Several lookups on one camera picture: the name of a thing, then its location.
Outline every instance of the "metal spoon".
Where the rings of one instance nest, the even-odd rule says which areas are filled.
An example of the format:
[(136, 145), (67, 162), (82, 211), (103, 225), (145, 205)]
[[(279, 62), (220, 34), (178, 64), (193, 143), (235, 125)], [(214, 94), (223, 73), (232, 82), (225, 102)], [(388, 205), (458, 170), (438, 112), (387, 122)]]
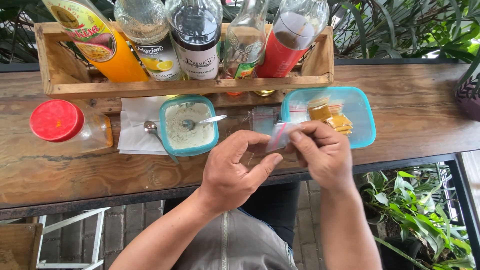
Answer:
[[(155, 137), (160, 141), (161, 145), (163, 146), (162, 139), (160, 139), (160, 137), (158, 136), (158, 130), (156, 124), (153, 121), (145, 121), (144, 129), (147, 133), (155, 135)], [(177, 157), (170, 154), (166, 149), (165, 152), (167, 152), (167, 154), (173, 159), (176, 164), (179, 164), (179, 160), (177, 159)]]
[(218, 115), (218, 116), (207, 118), (205, 120), (201, 120), (199, 122), (194, 122), (193, 120), (187, 119), (187, 120), (183, 120), (181, 125), (188, 130), (192, 130), (197, 124), (216, 122), (218, 120), (224, 119), (225, 117), (227, 117), (227, 116), (226, 115)]

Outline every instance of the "purple pot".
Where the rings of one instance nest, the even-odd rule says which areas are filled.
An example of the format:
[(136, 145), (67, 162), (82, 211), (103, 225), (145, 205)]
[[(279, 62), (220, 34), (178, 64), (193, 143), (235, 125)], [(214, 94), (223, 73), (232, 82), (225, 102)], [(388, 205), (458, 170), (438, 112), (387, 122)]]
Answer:
[(480, 93), (472, 98), (472, 90), (479, 83), (479, 75), (475, 78), (470, 76), (455, 92), (455, 99), (458, 106), (473, 120), (480, 122)]

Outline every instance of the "white powder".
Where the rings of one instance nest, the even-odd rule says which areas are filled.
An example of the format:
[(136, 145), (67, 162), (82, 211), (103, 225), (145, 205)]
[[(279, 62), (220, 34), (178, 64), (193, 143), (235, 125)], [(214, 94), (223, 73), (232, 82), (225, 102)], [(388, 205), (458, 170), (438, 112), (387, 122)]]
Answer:
[(197, 147), (212, 142), (215, 136), (212, 123), (197, 124), (192, 130), (181, 125), (182, 121), (186, 119), (198, 122), (209, 117), (211, 117), (211, 113), (208, 106), (200, 102), (186, 102), (168, 107), (165, 110), (165, 120), (168, 142), (172, 148)]

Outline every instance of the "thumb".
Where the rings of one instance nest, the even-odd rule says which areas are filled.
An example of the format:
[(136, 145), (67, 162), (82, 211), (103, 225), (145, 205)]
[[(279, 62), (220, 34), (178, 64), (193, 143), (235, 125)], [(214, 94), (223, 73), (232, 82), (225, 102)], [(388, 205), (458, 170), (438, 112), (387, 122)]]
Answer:
[(272, 173), (275, 166), (282, 161), (282, 155), (278, 153), (270, 154), (257, 164), (253, 169), (245, 176), (249, 182), (255, 183), (256, 186), (260, 186), (267, 177)]
[(290, 133), (290, 140), (297, 150), (303, 155), (307, 163), (317, 163), (323, 158), (317, 144), (312, 138), (300, 131)]

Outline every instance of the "forearm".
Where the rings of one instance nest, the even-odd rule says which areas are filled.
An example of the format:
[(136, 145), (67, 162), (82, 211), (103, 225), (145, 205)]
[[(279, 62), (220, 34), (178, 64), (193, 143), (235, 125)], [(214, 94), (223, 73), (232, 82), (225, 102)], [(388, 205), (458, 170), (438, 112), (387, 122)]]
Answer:
[(380, 255), (365, 219), (361, 197), (352, 185), (342, 194), (322, 190), (320, 230), (330, 270), (380, 270)]
[(140, 233), (110, 270), (169, 270), (207, 223), (219, 213), (201, 207), (198, 190)]

